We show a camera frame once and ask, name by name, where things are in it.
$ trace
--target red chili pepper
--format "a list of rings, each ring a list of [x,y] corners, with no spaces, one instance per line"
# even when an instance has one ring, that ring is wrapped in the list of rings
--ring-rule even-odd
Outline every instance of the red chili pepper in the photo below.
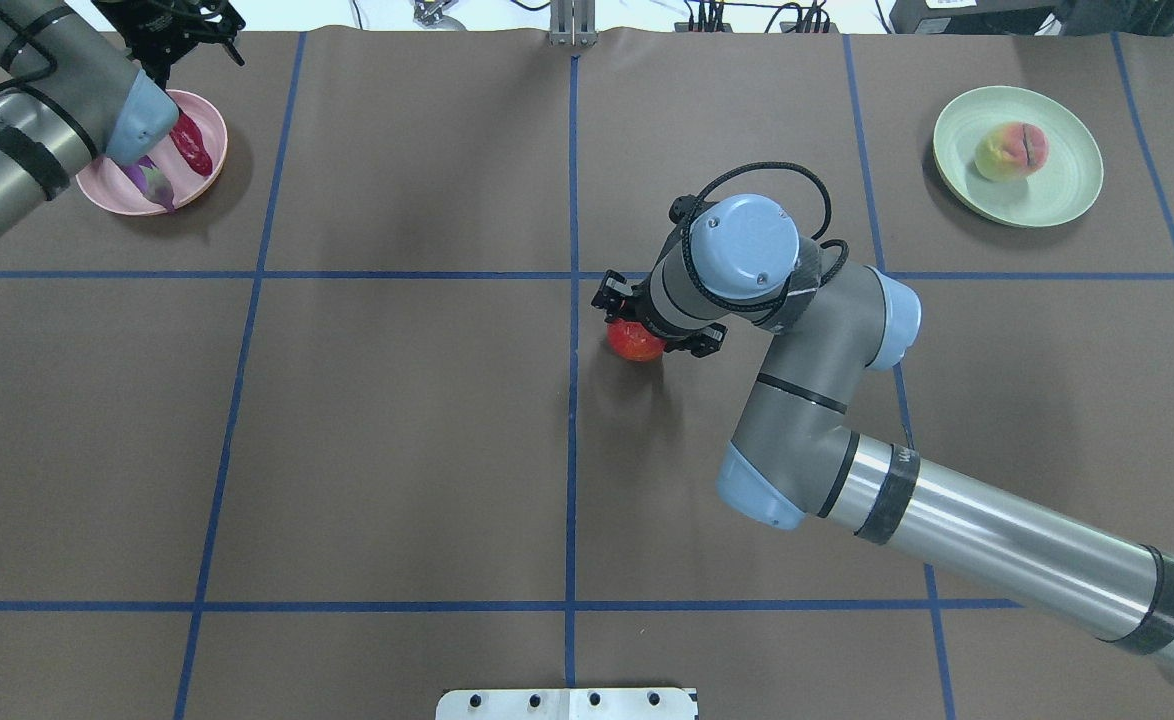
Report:
[[[178,110],[178,122],[174,123],[170,130],[170,140],[177,147],[178,154],[188,167],[194,169],[200,176],[209,177],[212,174],[212,160],[204,150],[204,139],[200,136],[200,128],[195,127],[195,120],[188,117],[183,110]]]

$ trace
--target robotic arm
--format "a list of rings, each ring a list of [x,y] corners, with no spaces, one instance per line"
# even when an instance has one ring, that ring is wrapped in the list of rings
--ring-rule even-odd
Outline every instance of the robotic arm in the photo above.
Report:
[[[40,202],[66,190],[99,155],[133,164],[174,127],[162,90],[170,67],[198,42],[244,27],[225,0],[103,0],[135,67],[58,0],[0,1],[0,236]]]
[[[716,480],[748,518],[796,529],[816,514],[857,537],[999,588],[1104,642],[1151,657],[1174,685],[1174,556],[1091,529],[844,428],[863,370],[902,361],[920,302],[844,250],[801,236],[772,200],[706,202],[748,164],[672,208],[677,228],[646,282],[607,272],[592,301],[635,319],[668,350],[714,352],[734,312],[775,334]],[[821,234],[826,228],[824,218]]]

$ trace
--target pink bowl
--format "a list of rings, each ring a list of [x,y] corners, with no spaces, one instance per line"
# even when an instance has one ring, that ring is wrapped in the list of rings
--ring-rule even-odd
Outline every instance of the pink bowl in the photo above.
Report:
[[[204,97],[194,92],[168,90],[170,97],[178,108],[183,109],[188,117],[193,119],[195,127],[200,128],[200,136],[204,140],[204,149],[212,160],[212,173],[209,177],[202,177],[194,169],[189,168],[178,154],[168,136],[148,152],[149,159],[156,167],[170,179],[174,186],[174,206],[183,208],[189,202],[209,190],[212,181],[222,173],[222,164],[227,161],[227,123],[222,120],[222,114]],[[99,206],[108,213],[117,215],[163,215],[166,209],[154,204],[143,197],[143,193],[134,187],[134,183],[124,176],[124,173],[109,159],[97,159],[89,163],[88,168],[76,174],[76,184],[80,191],[85,193],[93,204]]]

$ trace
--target brown table surface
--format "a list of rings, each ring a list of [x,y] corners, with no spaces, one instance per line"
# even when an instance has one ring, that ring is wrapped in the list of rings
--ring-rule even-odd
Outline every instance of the brown table surface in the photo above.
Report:
[[[1174,552],[1174,40],[245,33],[171,87],[230,159],[176,217],[72,188],[0,241],[0,716],[432,716],[676,684],[702,716],[1174,716],[1149,662],[714,479],[769,337],[628,365],[587,301],[747,161],[924,328],[853,428]],[[1107,179],[1021,231],[939,109],[1066,105]],[[816,224],[784,174],[735,181]]]

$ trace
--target red vegetable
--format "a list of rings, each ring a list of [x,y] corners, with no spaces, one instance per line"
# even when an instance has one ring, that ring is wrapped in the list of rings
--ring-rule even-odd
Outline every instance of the red vegetable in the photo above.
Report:
[[[609,346],[614,348],[614,352],[625,361],[648,363],[663,357],[666,342],[663,338],[652,336],[642,324],[619,319],[609,324],[605,337],[609,341]]]
[[[200,128],[195,127],[195,120],[188,117],[183,110],[178,110],[178,122],[174,123],[170,130],[170,140],[178,149],[178,155],[188,167],[198,173],[200,176],[209,177],[212,174],[212,160],[204,150],[204,139],[200,136]]]

